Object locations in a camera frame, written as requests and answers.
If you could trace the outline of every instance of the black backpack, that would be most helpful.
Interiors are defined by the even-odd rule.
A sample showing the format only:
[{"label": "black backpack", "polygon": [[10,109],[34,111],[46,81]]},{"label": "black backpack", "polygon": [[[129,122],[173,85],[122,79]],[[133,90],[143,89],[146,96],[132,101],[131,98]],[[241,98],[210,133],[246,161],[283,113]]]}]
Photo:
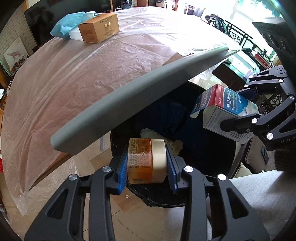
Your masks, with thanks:
[{"label": "black backpack", "polygon": [[222,33],[228,35],[227,25],[225,24],[224,20],[220,18],[218,15],[216,14],[207,15],[205,19],[207,20],[207,23],[209,25],[213,26],[216,29],[219,29]]}]

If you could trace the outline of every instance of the television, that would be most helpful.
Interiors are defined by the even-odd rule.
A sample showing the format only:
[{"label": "television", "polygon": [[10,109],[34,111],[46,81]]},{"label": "television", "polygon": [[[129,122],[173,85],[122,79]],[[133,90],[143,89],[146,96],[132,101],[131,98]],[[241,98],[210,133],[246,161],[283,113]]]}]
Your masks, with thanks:
[{"label": "television", "polygon": [[110,0],[40,0],[25,11],[31,32],[40,46],[53,38],[54,25],[69,13],[111,10]]}]

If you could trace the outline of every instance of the black garbage bin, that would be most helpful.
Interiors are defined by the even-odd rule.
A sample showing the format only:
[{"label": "black garbage bin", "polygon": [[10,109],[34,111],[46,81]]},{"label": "black garbage bin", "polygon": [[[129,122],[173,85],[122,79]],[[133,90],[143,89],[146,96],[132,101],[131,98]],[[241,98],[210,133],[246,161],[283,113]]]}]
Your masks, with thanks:
[{"label": "black garbage bin", "polygon": [[[196,119],[189,115],[197,97],[205,90],[191,82],[179,86],[147,106],[111,131],[113,156],[121,155],[130,138],[140,138],[149,128],[172,141],[181,140],[181,156],[187,165],[202,174],[216,176],[230,171],[235,155],[235,142],[202,127],[203,112]],[[184,206],[185,196],[170,189],[168,178],[163,183],[130,184],[127,187],[148,206]]]}]

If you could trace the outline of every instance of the cardboard piece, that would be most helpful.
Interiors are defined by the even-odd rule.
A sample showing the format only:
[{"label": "cardboard piece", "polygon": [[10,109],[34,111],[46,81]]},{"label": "cardboard piece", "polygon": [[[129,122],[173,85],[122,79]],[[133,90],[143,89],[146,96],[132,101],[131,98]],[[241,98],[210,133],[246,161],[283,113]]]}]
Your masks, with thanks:
[{"label": "cardboard piece", "polygon": [[198,98],[190,116],[196,118],[203,110],[203,127],[231,140],[246,143],[253,137],[253,133],[238,134],[236,131],[225,132],[220,128],[224,120],[238,116],[258,113],[258,107],[237,92],[216,84],[203,92]]},{"label": "cardboard piece", "polygon": [[102,13],[78,25],[85,42],[99,43],[119,32],[116,13]]}]

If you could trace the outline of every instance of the plastic table cover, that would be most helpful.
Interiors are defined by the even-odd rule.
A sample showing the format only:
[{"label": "plastic table cover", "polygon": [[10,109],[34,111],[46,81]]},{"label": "plastic table cover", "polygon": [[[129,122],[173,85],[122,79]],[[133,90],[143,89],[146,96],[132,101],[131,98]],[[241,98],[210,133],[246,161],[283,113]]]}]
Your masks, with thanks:
[{"label": "plastic table cover", "polygon": [[2,157],[6,183],[22,215],[28,209],[26,193],[60,154],[50,137],[68,121],[176,53],[240,49],[193,15],[158,7],[116,13],[118,34],[98,44],[55,37],[16,73],[4,112]]}]

